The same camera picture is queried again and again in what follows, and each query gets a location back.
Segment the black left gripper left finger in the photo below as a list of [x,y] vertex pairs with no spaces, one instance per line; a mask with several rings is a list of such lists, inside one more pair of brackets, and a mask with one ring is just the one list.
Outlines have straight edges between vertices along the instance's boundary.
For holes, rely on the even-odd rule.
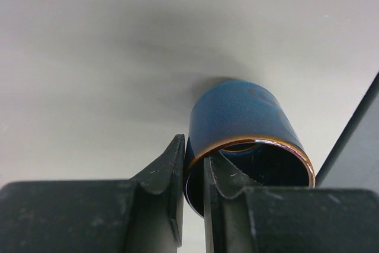
[[126,180],[20,181],[1,188],[2,252],[176,252],[185,138]]

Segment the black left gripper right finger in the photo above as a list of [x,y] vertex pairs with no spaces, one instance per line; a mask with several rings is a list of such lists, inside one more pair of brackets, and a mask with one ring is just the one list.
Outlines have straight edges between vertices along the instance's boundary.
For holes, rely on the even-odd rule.
[[377,252],[378,195],[261,187],[222,156],[204,160],[207,252]]

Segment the dark blue mug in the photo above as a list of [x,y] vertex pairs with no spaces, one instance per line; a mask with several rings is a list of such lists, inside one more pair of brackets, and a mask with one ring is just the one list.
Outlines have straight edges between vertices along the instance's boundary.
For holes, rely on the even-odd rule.
[[226,158],[263,186],[314,187],[309,157],[278,100],[264,87],[223,81],[194,104],[184,162],[184,195],[204,215],[203,164]]

